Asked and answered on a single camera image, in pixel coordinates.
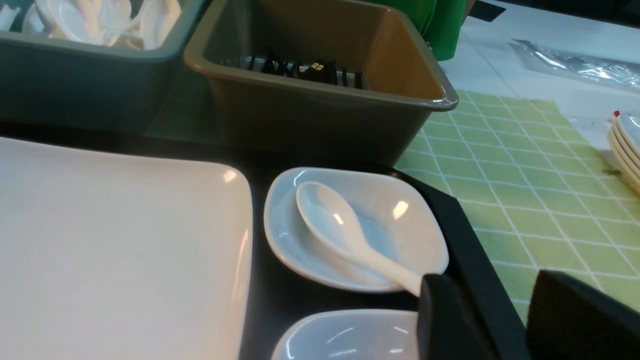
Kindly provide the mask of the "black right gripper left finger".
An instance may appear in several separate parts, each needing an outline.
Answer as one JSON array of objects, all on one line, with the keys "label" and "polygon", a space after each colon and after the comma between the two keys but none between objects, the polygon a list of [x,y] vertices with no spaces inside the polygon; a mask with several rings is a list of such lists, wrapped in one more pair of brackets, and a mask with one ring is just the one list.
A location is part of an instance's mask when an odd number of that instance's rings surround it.
[{"label": "black right gripper left finger", "polygon": [[417,319],[419,360],[496,360],[460,287],[446,275],[422,277]]}]

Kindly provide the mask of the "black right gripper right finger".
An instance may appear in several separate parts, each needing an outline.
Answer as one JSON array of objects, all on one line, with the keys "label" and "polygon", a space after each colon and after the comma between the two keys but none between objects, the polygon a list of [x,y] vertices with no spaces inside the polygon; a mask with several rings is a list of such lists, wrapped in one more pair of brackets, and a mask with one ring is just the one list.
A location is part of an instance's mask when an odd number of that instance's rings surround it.
[{"label": "black right gripper right finger", "polygon": [[637,360],[640,315],[564,272],[535,279],[526,347],[533,360]]}]

